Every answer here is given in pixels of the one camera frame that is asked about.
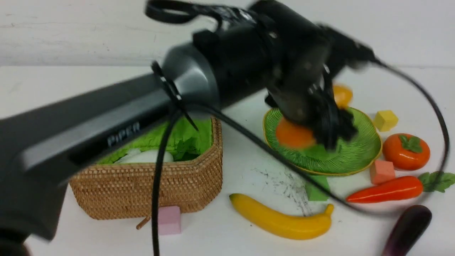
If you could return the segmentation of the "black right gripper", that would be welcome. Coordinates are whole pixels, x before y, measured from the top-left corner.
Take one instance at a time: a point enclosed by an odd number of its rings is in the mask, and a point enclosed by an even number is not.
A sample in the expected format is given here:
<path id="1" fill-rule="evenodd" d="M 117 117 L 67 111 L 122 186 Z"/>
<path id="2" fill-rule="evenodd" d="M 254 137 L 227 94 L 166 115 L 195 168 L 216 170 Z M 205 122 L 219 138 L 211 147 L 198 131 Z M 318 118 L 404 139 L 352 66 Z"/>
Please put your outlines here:
<path id="1" fill-rule="evenodd" d="M 334 150 L 340 139 L 351 141 L 358 134 L 353 114 L 335 102 L 325 65 L 279 66 L 265 80 L 267 104 L 278 108 L 286 121 L 311 131 L 325 149 Z"/>

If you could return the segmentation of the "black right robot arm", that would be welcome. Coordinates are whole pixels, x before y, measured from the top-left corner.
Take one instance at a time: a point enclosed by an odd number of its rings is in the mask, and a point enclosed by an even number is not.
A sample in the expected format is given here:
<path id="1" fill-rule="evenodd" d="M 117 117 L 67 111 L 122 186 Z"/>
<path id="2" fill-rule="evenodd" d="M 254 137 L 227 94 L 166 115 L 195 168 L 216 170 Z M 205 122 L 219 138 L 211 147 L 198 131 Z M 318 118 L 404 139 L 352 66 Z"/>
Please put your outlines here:
<path id="1" fill-rule="evenodd" d="M 266 88 L 291 123 L 304 125 L 326 149 L 357 130 L 332 93 L 332 75 L 361 46 L 316 25 L 276 0 L 248 9 L 149 0 L 150 19 L 185 24 L 199 16 L 216 29 L 172 48 L 152 73 L 1 120 L 1 255 L 27 256 L 29 235 L 52 240 L 68 181 L 79 171 L 165 120 L 208 112 L 252 141 L 220 114 Z"/>

